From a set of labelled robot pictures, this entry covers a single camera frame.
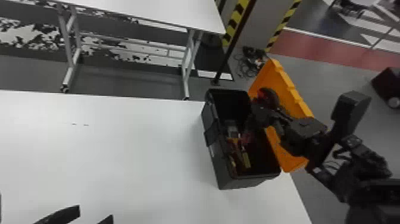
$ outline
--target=black toolbox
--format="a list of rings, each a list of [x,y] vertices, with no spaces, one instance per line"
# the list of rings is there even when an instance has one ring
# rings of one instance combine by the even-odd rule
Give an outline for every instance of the black toolbox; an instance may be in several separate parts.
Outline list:
[[[229,89],[210,89],[205,95],[201,113],[204,137],[210,151],[212,164],[220,189],[257,186],[280,174],[279,162],[262,128],[254,131],[255,139],[248,149],[251,168],[238,173],[229,152],[226,123],[235,122],[239,133],[243,133],[245,122],[251,112],[251,101],[247,92]]]

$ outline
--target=yellow and black hazard stripe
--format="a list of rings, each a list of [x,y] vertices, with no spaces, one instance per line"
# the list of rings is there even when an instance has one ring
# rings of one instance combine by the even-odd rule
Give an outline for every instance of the yellow and black hazard stripe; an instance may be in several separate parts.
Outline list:
[[[302,0],[294,0],[291,8],[286,12],[285,17],[282,22],[279,24],[278,28],[275,30],[274,35],[268,42],[268,45],[265,49],[266,52],[269,52],[274,45],[275,41],[278,40],[279,34],[282,32],[283,28],[288,24],[290,18],[293,16],[297,8],[299,7]]]
[[[249,0],[239,0],[237,2],[235,9],[233,10],[232,16],[228,22],[228,27],[226,28],[226,34],[222,37],[223,46],[228,46],[236,33],[236,29],[242,20],[243,14],[246,11]]]

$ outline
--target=tabletop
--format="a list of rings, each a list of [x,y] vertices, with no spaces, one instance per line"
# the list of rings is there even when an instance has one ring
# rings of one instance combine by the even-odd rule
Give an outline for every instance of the tabletop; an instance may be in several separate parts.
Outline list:
[[[2,223],[310,223],[289,174],[221,191],[203,102],[0,91]]]
[[[225,34],[225,28],[214,0],[59,0],[56,2],[209,33]]]

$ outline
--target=cable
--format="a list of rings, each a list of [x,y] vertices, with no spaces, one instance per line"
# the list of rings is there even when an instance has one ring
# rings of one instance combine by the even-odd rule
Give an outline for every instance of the cable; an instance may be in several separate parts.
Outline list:
[[[259,70],[256,68],[249,68],[248,59],[243,54],[236,54],[233,59],[237,61],[235,73],[241,78],[253,78],[257,76]]]

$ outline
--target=red floor stripe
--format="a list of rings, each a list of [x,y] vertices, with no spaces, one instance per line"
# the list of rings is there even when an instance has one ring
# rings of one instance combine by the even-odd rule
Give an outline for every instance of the red floor stripe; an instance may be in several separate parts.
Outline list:
[[[400,67],[400,54],[369,50],[288,30],[282,31],[270,53],[374,71]]]

